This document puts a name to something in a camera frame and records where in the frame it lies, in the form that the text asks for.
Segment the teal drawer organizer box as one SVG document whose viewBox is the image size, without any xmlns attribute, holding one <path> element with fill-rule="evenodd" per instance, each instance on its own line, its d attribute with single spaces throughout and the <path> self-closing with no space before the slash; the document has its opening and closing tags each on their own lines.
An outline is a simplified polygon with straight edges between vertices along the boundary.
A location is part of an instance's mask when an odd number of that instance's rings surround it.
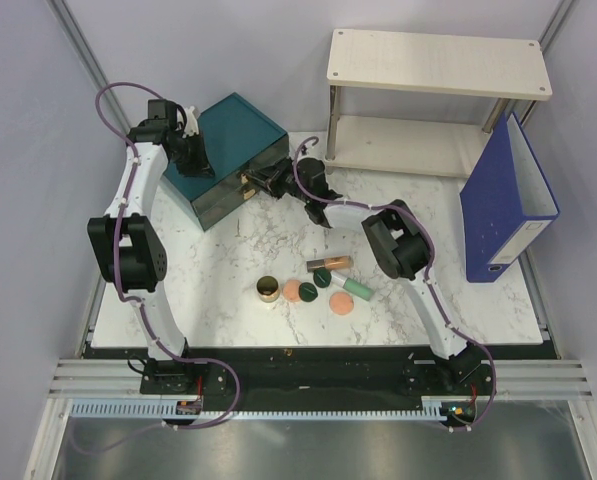
<svg viewBox="0 0 597 480">
<path fill-rule="evenodd" d="M 286 158 L 289 137 L 284 128 L 237 93 L 206 109 L 198 122 L 215 177 L 181 178 L 176 166 L 171 164 L 163 181 L 177 205 L 194 217 L 201 228 L 191 203 L 225 178 Z"/>
</svg>

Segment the mint green tube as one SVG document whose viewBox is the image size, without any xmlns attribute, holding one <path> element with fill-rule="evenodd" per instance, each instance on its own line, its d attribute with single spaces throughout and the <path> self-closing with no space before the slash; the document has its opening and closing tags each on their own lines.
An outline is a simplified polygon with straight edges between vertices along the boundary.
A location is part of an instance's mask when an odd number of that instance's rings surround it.
<svg viewBox="0 0 597 480">
<path fill-rule="evenodd" d="M 374 295 L 374 291 L 363 285 L 362 283 L 354 280 L 353 278 L 347 277 L 338 271 L 331 272 L 332 282 L 337 286 L 341 287 L 346 292 L 355 295 L 365 301 L 370 301 Z"/>
</svg>

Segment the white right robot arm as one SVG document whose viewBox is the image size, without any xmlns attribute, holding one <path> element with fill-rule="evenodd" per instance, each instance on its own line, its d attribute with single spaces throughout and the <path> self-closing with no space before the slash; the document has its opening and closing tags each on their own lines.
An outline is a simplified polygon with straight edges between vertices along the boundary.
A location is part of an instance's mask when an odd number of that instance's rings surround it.
<svg viewBox="0 0 597 480">
<path fill-rule="evenodd" d="M 275 199 L 285 195 L 298 199 L 316 225 L 363 232 L 382 272 L 404 282 L 439 364 L 438 386 L 455 394 L 471 383 L 478 368 L 478 346 L 453 325 L 434 276 L 435 245 L 404 201 L 370 206 L 347 199 L 329 187 L 324 163 L 311 157 L 285 158 L 272 166 L 248 169 L 242 177 L 245 184 Z"/>
</svg>

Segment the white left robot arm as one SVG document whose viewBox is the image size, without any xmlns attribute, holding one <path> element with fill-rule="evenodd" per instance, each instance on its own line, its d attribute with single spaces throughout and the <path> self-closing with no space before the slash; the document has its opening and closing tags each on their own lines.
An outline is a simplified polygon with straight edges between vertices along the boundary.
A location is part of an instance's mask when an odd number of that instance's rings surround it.
<svg viewBox="0 0 597 480">
<path fill-rule="evenodd" d="M 138 374 L 144 394 L 200 394 L 196 367 L 183 360 L 187 340 L 173 318 L 164 279 L 167 253 L 150 221 L 157 186 L 174 165 L 191 176 L 214 175 L 195 107 L 151 100 L 145 120 L 125 136 L 126 164 L 104 215 L 87 224 L 103 279 L 132 307 L 147 340 Z"/>
</svg>

